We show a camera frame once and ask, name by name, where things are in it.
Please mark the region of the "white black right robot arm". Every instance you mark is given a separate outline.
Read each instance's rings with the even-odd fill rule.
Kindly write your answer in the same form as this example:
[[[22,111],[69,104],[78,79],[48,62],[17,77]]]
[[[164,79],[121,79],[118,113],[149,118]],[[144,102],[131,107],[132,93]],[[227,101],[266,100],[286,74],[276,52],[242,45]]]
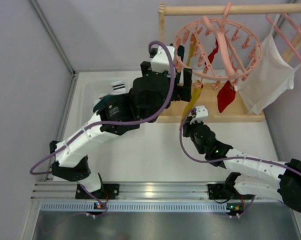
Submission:
[[[190,138],[203,160],[194,161],[229,170],[224,189],[231,196],[254,195],[271,198],[301,213],[301,161],[257,158],[216,139],[202,121],[189,116],[181,123],[180,138]]]

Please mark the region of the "mustard yellow sock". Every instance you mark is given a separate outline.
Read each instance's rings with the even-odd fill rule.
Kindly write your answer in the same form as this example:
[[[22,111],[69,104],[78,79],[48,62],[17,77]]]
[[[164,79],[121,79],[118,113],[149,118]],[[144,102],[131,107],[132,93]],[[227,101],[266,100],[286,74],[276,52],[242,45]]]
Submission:
[[[195,106],[195,103],[197,102],[202,93],[203,87],[204,84],[202,80],[197,80],[195,82],[194,89],[191,93],[190,102],[185,106],[182,112],[180,126],[182,126],[183,119],[189,115],[188,112]]]

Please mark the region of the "dark green sock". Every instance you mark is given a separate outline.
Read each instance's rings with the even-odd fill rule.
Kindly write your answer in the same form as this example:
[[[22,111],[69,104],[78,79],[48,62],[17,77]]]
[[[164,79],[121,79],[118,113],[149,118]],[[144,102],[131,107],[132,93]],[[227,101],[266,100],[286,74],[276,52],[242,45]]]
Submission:
[[[113,95],[111,94],[100,97],[99,101],[94,105],[92,112],[96,113],[97,111],[99,111],[99,109],[102,108],[112,97]]]

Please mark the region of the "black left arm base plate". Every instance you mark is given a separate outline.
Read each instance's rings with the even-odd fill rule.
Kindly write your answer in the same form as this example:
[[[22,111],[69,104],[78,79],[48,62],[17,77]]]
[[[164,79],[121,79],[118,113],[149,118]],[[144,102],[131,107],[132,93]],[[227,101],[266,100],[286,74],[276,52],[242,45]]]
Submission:
[[[100,200],[115,200],[120,193],[120,185],[115,183],[105,183],[102,185],[102,188],[93,191],[90,194]],[[75,192],[75,199],[79,200],[88,200],[93,199],[90,195],[88,195],[83,188],[78,184]]]

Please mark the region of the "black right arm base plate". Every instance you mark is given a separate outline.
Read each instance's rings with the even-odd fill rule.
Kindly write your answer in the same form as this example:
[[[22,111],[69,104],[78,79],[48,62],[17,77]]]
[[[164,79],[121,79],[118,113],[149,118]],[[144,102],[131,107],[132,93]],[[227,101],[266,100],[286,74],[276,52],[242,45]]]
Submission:
[[[234,187],[222,183],[208,184],[208,195],[210,200],[240,200],[242,195]]]

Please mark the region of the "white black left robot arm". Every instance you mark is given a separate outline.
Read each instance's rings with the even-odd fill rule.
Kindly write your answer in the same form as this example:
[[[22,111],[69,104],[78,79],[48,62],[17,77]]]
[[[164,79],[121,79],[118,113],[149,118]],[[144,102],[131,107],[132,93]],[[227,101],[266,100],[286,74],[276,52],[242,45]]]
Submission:
[[[132,86],[124,79],[113,81],[110,92],[98,98],[92,117],[79,130],[63,141],[50,143],[51,154],[55,156],[52,175],[77,182],[89,193],[103,191],[101,175],[89,168],[88,153],[139,129],[143,123],[155,122],[171,102],[191,100],[193,71],[177,65],[184,52],[183,46],[151,48],[151,60],[141,63],[142,75],[133,80]]]

